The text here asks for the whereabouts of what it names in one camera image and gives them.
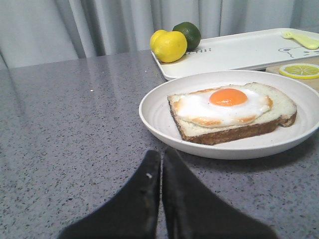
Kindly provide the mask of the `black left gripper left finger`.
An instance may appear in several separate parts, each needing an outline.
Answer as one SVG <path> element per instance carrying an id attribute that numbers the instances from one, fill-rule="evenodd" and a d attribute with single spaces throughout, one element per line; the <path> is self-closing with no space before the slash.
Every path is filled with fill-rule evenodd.
<path id="1" fill-rule="evenodd" d="M 160 154 L 149 150 L 106 204 L 66 227 L 61 239 L 154 239 L 160 203 Z"/>

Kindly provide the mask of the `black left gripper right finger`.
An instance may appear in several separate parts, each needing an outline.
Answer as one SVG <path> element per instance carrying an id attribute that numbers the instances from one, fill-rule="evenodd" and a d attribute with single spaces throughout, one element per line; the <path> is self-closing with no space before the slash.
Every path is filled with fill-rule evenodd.
<path id="1" fill-rule="evenodd" d="M 170 239 L 277 238 L 269 226 L 213 194 L 172 148 L 163 158 L 162 202 Z"/>

